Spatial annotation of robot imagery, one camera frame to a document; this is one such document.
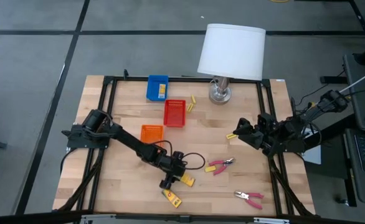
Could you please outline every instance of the plastic bin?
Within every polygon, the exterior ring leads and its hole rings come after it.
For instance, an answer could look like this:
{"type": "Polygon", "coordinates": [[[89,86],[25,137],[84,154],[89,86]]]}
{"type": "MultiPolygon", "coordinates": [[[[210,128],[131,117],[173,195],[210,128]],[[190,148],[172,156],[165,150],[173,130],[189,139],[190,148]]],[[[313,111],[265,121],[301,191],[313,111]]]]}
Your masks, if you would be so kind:
{"type": "Polygon", "coordinates": [[[146,98],[151,101],[164,101],[168,97],[169,77],[167,75],[150,75],[146,98]]]}
{"type": "MultiPolygon", "coordinates": [[[[163,140],[163,126],[162,125],[142,125],[141,127],[141,141],[145,143],[153,143],[163,140]]],[[[163,147],[163,142],[157,143],[158,146],[163,147]]]]}
{"type": "Polygon", "coordinates": [[[185,100],[166,100],[163,124],[167,127],[184,127],[185,110],[185,100]]]}

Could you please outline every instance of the red basket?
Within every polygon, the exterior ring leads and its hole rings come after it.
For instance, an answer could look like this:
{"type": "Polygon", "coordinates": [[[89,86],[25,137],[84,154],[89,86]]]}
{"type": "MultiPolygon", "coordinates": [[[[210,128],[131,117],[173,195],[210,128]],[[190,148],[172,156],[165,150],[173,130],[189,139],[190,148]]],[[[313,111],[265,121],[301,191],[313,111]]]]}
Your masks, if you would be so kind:
{"type": "MultiPolygon", "coordinates": [[[[143,125],[141,128],[141,141],[145,143],[152,143],[163,140],[163,126],[162,125],[143,125]]],[[[158,146],[163,147],[163,143],[157,143],[158,146]]]]}
{"type": "Polygon", "coordinates": [[[185,100],[166,100],[164,104],[163,124],[167,127],[184,127],[185,100]]]}

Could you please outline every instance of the lamp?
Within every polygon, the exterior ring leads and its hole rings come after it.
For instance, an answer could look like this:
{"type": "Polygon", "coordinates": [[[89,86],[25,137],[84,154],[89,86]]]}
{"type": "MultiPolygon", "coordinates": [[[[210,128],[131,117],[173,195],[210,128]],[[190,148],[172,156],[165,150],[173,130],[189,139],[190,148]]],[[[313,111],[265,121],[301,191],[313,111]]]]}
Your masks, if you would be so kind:
{"type": "Polygon", "coordinates": [[[197,72],[216,75],[209,98],[218,105],[230,100],[229,78],[261,80],[265,30],[227,24],[208,24],[197,72]]]}

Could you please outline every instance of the plier handle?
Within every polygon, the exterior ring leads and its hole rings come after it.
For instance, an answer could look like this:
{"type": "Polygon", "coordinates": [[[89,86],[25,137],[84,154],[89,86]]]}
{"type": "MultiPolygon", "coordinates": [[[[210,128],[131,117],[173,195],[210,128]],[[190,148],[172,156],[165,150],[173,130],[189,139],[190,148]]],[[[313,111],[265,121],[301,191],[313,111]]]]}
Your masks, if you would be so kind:
{"type": "Polygon", "coordinates": [[[257,204],[257,203],[255,203],[254,201],[252,201],[252,200],[250,199],[251,197],[264,198],[264,195],[262,195],[262,194],[260,194],[260,193],[243,193],[243,192],[235,192],[235,193],[234,193],[234,195],[235,195],[236,197],[239,197],[239,198],[245,199],[245,201],[246,201],[249,205],[251,205],[251,206],[253,206],[253,207],[257,208],[257,209],[263,209],[263,207],[262,207],[262,205],[261,205],[261,204],[257,204]]]}
{"type": "Polygon", "coordinates": [[[217,169],[216,171],[213,172],[213,175],[217,175],[220,174],[221,172],[223,172],[228,165],[231,165],[233,162],[235,161],[234,158],[228,159],[226,161],[213,161],[209,163],[209,166],[214,166],[216,164],[222,164],[222,167],[220,167],[219,169],[217,169]]]}

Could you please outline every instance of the lamp base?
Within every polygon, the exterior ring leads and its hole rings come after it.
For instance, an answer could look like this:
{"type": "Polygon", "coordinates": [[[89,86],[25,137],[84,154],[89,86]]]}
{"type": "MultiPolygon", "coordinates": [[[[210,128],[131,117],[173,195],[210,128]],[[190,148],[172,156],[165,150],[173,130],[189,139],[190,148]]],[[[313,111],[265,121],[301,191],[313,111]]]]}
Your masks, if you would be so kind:
{"type": "Polygon", "coordinates": [[[220,91],[215,83],[210,86],[209,99],[217,105],[226,104],[231,99],[231,89],[227,87],[224,91],[220,91]]]}

